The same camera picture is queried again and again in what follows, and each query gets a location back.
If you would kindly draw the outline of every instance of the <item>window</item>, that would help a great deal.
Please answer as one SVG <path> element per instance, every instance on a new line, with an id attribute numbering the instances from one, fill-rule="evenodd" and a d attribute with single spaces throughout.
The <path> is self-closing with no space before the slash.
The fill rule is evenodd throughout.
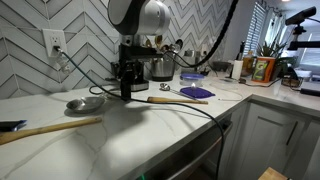
<path id="1" fill-rule="evenodd" d="M 320 41 L 320 32 L 311 33 L 308 41 Z M 300 65 L 320 67 L 320 49 L 305 48 L 301 57 Z"/>
<path id="2" fill-rule="evenodd" d="M 255 51 L 257 49 L 266 14 L 266 10 L 256 2 L 244 48 L 244 54 L 247 54 L 249 50 Z"/>

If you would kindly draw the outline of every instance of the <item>electrical outlet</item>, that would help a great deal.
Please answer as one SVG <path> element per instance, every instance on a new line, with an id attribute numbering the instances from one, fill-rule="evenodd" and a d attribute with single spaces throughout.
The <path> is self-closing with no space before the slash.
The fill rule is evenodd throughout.
<path id="1" fill-rule="evenodd" d="M 44 43 L 47 48 L 47 54 L 49 58 L 56 58 L 59 53 L 53 49 L 54 46 L 60 46 L 60 48 L 67 53 L 67 43 L 62 30 L 42 29 Z"/>

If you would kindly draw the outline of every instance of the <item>small metal bowl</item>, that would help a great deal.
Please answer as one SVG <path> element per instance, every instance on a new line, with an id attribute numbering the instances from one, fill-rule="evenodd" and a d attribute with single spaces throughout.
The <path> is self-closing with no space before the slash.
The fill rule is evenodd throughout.
<path id="1" fill-rule="evenodd" d="M 98 110 L 104 103 L 104 99 L 100 97 L 82 97 L 67 103 L 67 108 L 75 113 L 91 113 Z"/>

